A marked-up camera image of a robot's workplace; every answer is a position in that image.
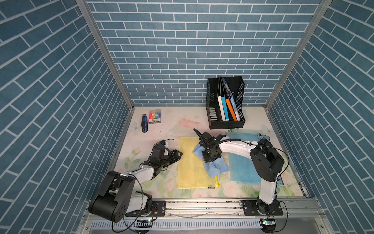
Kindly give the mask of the yellow mesh document bag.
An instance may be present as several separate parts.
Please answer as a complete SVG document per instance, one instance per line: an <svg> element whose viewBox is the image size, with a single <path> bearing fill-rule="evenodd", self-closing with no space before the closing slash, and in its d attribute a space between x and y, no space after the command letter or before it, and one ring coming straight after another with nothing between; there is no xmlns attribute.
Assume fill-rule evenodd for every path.
<svg viewBox="0 0 374 234"><path fill-rule="evenodd" d="M210 177L204 168L204 161L193 153L198 145L198 137L183 136L179 138L179 151L183 155L177 165L178 189L219 187L218 177Z"/></svg>

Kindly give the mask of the light blue cleaning cloth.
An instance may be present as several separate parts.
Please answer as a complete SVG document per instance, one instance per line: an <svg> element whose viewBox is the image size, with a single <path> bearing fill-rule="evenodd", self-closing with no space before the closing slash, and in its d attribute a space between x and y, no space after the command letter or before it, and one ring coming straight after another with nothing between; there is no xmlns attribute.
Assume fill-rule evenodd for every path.
<svg viewBox="0 0 374 234"><path fill-rule="evenodd" d="M193 150L193 154L202 160L204 168L210 177L216 177L229 171L229 167L223 158L218 158L212 162L205 162L202 153L203 151L203 146L197 144Z"/></svg>

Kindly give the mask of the green mesh document bag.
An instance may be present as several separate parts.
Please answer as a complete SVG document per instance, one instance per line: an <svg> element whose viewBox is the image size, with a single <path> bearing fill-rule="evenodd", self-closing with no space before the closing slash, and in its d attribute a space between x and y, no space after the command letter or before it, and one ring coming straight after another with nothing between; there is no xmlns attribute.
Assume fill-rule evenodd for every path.
<svg viewBox="0 0 374 234"><path fill-rule="evenodd" d="M229 132L246 133L246 134L264 134L262 130L250 130L250 129L229 129Z"/></svg>

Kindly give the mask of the blue mesh document bag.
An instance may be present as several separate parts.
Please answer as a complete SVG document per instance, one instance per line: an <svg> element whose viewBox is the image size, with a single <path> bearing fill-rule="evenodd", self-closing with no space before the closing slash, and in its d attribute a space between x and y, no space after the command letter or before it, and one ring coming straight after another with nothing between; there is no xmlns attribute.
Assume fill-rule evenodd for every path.
<svg viewBox="0 0 374 234"><path fill-rule="evenodd" d="M229 138L240 138L244 141L254 141L255 144L262 138L260 134L226 132ZM261 178L257 174L251 159L229 153L229 170L231 180L240 183L260 184Z"/></svg>

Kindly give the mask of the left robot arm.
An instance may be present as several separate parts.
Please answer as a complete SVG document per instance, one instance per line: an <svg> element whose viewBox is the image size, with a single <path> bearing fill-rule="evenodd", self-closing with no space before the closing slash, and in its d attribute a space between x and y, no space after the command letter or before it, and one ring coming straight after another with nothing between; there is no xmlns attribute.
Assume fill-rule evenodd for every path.
<svg viewBox="0 0 374 234"><path fill-rule="evenodd" d="M88 211L118 223L125 216L144 216L152 213L152 195L144 192L142 183L150 181L182 158L183 153L167 148L167 141L156 143L149 158L139 168L124 174L110 171L102 180Z"/></svg>

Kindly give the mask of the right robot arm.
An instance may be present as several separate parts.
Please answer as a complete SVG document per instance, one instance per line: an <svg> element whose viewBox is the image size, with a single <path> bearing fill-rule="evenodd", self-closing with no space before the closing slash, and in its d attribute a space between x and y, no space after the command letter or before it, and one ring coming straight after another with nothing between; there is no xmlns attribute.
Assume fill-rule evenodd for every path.
<svg viewBox="0 0 374 234"><path fill-rule="evenodd" d="M202 156L206 163L220 158L222 153L233 153L251 159L261 178L258 204L271 206L275 203L278 178L284 165L279 149L266 139L251 143L225 135L214 137L208 132L200 133L197 129L194 129L194 132L199 137L199 145L204 148Z"/></svg>

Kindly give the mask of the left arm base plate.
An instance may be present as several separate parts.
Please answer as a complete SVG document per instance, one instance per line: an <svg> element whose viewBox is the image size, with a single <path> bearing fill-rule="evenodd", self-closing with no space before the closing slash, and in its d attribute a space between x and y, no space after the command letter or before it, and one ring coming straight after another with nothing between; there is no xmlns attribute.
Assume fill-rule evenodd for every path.
<svg viewBox="0 0 374 234"><path fill-rule="evenodd" d="M144 217L163 217L165 216L166 211L166 201L165 200L153 200L147 201L144 203L144 208L142 210L127 210L125 217L137 217L137 216L144 216Z"/></svg>

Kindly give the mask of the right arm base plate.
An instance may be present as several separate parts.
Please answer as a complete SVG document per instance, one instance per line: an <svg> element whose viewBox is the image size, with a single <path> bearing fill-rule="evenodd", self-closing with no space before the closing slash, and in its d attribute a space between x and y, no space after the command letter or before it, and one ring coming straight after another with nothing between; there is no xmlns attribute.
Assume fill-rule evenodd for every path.
<svg viewBox="0 0 374 234"><path fill-rule="evenodd" d="M283 216L283 210L278 200L274 200L270 205L261 200L243 200L240 205L245 216Z"/></svg>

